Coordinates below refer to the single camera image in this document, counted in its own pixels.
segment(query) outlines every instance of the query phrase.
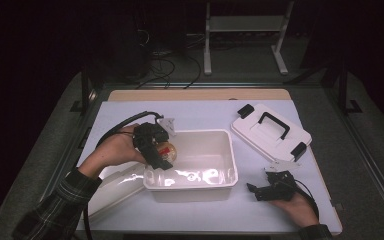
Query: human arm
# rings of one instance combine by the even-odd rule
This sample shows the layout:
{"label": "human arm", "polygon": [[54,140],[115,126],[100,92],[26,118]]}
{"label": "human arm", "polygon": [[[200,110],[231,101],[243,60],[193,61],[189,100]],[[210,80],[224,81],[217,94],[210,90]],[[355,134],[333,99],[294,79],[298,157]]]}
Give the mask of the human arm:
{"label": "human arm", "polygon": [[275,200],[271,201],[271,204],[283,209],[292,221],[301,228],[298,232],[301,239],[332,239],[328,227],[320,224],[314,210],[301,194],[295,193],[290,201]]}
{"label": "human arm", "polygon": [[[121,129],[133,132],[132,125]],[[73,169],[33,211],[27,213],[13,232],[14,239],[71,239],[81,212],[102,180],[107,166],[129,161],[145,163],[133,147],[131,134],[115,134],[106,139],[85,161]]]}

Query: hand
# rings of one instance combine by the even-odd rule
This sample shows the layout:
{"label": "hand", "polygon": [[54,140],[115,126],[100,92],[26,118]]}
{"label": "hand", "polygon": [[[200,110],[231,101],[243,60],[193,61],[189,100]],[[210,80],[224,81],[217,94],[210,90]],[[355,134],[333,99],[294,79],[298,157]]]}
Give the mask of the hand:
{"label": "hand", "polygon": [[79,172],[97,179],[102,170],[108,166],[117,166],[131,161],[146,163],[142,154],[133,147],[133,130],[138,125],[124,127],[119,130],[121,133],[107,138],[79,166]]}
{"label": "hand", "polygon": [[290,201],[275,200],[270,201],[270,203],[283,209],[292,221],[301,228],[319,224],[319,220],[307,199],[299,193],[295,193]]}

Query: white metal stand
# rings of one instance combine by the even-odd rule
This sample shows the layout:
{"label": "white metal stand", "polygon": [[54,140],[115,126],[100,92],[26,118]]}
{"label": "white metal stand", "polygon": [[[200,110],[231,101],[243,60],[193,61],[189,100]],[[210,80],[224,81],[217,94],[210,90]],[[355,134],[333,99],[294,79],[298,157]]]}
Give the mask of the white metal stand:
{"label": "white metal stand", "polygon": [[210,33],[212,32],[279,32],[275,45],[271,46],[274,58],[282,75],[288,74],[280,49],[288,28],[294,1],[290,1],[284,15],[277,16],[211,16],[207,3],[204,49],[204,73],[211,75]]}

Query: black handle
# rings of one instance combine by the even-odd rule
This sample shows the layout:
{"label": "black handle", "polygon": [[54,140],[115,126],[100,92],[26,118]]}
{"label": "black handle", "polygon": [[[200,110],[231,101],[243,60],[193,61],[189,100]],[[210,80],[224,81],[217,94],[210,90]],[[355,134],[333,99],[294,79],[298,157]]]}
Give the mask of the black handle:
{"label": "black handle", "polygon": [[264,112],[263,115],[261,116],[260,120],[258,120],[258,123],[261,124],[263,122],[263,119],[265,117],[270,118],[273,120],[275,123],[279,124],[281,127],[285,129],[285,132],[280,136],[282,140],[285,140],[286,134],[288,134],[289,130],[291,129],[286,123],[280,121],[278,118],[275,116],[271,115],[269,112]]}

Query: plaid shirt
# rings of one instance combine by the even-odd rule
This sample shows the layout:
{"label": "plaid shirt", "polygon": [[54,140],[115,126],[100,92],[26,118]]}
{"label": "plaid shirt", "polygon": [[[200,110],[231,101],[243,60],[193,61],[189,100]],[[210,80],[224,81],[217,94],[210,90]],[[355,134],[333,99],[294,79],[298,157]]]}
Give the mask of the plaid shirt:
{"label": "plaid shirt", "polygon": [[27,213],[12,233],[14,239],[71,239],[83,209],[102,180],[90,179],[77,169],[37,208]]}

